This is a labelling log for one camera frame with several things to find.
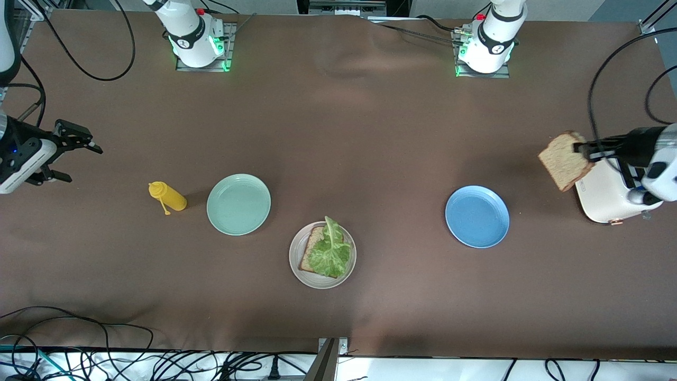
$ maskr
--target toast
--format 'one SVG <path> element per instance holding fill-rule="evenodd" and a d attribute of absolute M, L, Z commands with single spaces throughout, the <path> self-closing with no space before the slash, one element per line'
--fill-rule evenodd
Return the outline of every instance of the toast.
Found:
<path fill-rule="evenodd" d="M 308 243 L 305 244 L 305 252 L 303 252 L 303 258 L 301 258 L 301 264 L 299 265 L 299 270 L 307 271 L 309 273 L 315 273 L 310 263 L 308 262 L 308 257 L 310 256 L 310 251 L 315 247 L 315 244 L 318 241 L 324 239 L 324 226 L 317 226 L 310 231 L 310 236 L 308 237 Z"/>
<path fill-rule="evenodd" d="M 594 164 L 580 153 L 573 151 L 574 143 L 586 140 L 574 131 L 566 131 L 556 136 L 540 154 L 538 159 L 548 170 L 560 191 L 566 192 L 592 170 Z"/>

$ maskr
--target mustard bottle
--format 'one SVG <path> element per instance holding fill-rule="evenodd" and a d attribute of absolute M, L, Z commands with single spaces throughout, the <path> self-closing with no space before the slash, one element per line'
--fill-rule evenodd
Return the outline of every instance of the mustard bottle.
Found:
<path fill-rule="evenodd" d="M 188 204 L 188 201 L 186 201 L 184 196 L 181 196 L 180 193 L 161 181 L 150 183 L 148 185 L 148 192 L 151 197 L 160 201 L 166 216 L 169 216 L 171 213 L 165 208 L 165 205 L 178 212 L 184 210 L 185 206 Z"/>

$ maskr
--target lettuce leaf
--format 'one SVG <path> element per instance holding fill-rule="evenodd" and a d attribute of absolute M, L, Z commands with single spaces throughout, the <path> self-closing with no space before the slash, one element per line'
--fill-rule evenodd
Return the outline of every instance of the lettuce leaf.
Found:
<path fill-rule="evenodd" d="M 340 277 L 345 274 L 350 260 L 350 243 L 343 242 L 343 231 L 338 222 L 324 217 L 327 225 L 322 229 L 324 239 L 310 251 L 308 263 L 317 274 Z"/>

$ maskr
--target tabletop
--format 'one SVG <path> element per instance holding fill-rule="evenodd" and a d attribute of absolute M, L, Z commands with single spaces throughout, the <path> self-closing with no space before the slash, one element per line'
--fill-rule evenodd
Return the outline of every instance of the tabletop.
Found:
<path fill-rule="evenodd" d="M 42 128 L 83 125 L 104 154 L 66 153 L 53 168 L 72 183 L 0 197 L 2 312 L 50 304 L 134 322 L 157 332 L 156 348 L 317 350 L 319 337 L 347 336 L 362 355 L 677 357 L 677 205 L 594 224 L 537 158 L 565 130 L 591 138 L 590 80 L 637 36 L 633 24 L 527 22 L 511 78 L 474 79 L 455 77 L 449 45 L 353 16 L 255 16 L 229 73 L 179 73 L 157 17 L 130 19 L 136 61 L 118 81 L 78 72 L 44 24 L 28 42 L 47 90 Z M 89 71 L 125 68 L 119 13 L 52 20 Z M 424 20 L 396 25 L 448 37 Z M 643 100 L 663 69 L 652 40 L 609 65 L 594 100 L 602 136 L 653 125 Z M 34 98 L 10 89 L 3 108 L 17 116 Z M 655 113 L 674 119 L 675 105 L 659 84 Z M 231 237 L 205 203 L 240 173 L 266 183 L 272 207 L 261 228 Z M 152 181 L 189 207 L 165 216 Z M 495 247 L 466 247 L 445 225 L 445 202 L 469 184 L 508 206 Z M 294 277 L 288 250 L 324 216 L 351 233 L 357 264 L 316 290 Z M 96 329 L 48 324 L 36 340 L 101 345 Z M 112 345 L 145 340 L 120 329 Z"/>

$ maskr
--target gray floor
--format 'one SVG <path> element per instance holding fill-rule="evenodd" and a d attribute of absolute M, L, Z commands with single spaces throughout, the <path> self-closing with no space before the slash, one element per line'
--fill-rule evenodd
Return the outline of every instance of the gray floor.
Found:
<path fill-rule="evenodd" d="M 606 0 L 590 18 L 590 21 L 633 21 L 646 18 L 654 9 L 663 3 L 662 0 Z M 677 9 L 665 15 L 655 26 L 656 29 L 677 26 Z M 653 43 L 650 39 L 643 43 Z M 658 37 L 658 46 L 669 68 L 677 65 L 677 33 L 667 33 Z M 677 71 L 670 73 L 672 88 L 677 94 Z"/>

